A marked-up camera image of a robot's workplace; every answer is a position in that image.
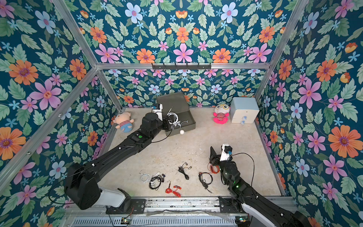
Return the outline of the white earphones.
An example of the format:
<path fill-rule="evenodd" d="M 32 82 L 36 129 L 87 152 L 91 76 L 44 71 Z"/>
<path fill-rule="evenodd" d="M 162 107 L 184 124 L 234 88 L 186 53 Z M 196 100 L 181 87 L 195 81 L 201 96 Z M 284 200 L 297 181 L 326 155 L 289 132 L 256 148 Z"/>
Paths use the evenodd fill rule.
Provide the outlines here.
<path fill-rule="evenodd" d="M 188 123 L 189 120 L 181 121 L 179 120 L 179 115 L 172 112 L 172 109 L 167 113 L 169 118 L 168 123 L 171 125 L 172 129 L 181 128 L 184 123 Z"/>
<path fill-rule="evenodd" d="M 140 173 L 140 181 L 142 182 L 142 183 L 149 183 L 149 182 L 151 182 L 151 179 L 153 178 L 153 177 L 155 177 L 155 176 L 159 176 L 160 175 L 160 173 L 159 172 L 157 172 L 156 174 L 154 174 L 154 175 L 150 175 L 150 174 L 148 174 L 148 173 Z"/>

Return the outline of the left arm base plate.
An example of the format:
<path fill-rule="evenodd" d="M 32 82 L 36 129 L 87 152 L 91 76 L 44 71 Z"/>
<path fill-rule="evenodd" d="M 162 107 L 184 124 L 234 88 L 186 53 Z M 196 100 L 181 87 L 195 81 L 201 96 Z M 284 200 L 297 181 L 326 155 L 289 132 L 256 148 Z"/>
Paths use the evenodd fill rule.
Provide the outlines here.
<path fill-rule="evenodd" d="M 126 199 L 120 207 L 107 207 L 106 214 L 126 215 L 143 214 L 146 207 L 146 199 Z"/>

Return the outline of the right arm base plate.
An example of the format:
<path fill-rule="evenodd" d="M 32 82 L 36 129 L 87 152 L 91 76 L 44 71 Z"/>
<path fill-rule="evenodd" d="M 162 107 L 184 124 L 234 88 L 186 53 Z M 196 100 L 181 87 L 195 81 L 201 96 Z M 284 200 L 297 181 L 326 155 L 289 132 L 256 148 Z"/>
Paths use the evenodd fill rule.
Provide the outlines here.
<path fill-rule="evenodd" d="M 245 203 L 245 199 L 233 198 L 233 197 L 222 197 L 218 196 L 219 208 L 221 213 L 237 214 L 246 213 L 242 204 Z"/>

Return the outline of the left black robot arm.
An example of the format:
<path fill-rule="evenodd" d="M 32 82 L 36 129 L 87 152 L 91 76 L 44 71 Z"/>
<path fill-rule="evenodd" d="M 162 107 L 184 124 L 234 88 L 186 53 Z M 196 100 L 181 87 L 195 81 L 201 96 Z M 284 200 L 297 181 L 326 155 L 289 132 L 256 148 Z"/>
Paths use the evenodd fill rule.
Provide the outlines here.
<path fill-rule="evenodd" d="M 171 128 L 171 118 L 167 114 L 147 113 L 140 128 L 128 135 L 118 146 L 91 162 L 71 165 L 65 181 L 65 194 L 81 210 L 94 205 L 128 210 L 130 196 L 124 190 L 107 190 L 99 187 L 98 183 L 112 169 L 150 145 L 162 130 L 168 131 Z"/>

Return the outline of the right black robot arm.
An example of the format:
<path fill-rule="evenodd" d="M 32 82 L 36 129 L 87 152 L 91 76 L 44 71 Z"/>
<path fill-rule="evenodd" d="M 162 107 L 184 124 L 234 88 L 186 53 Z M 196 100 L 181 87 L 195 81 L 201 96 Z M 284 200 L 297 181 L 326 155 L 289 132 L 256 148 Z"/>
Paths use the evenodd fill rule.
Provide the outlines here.
<path fill-rule="evenodd" d="M 266 227 L 310 226 L 308 218 L 302 213 L 292 213 L 274 204 L 241 178 L 229 144 L 223 144 L 221 150 L 222 153 L 218 155 L 213 147 L 210 148 L 209 163 L 219 167 L 222 184 L 228 186 L 235 211 L 251 215 Z"/>

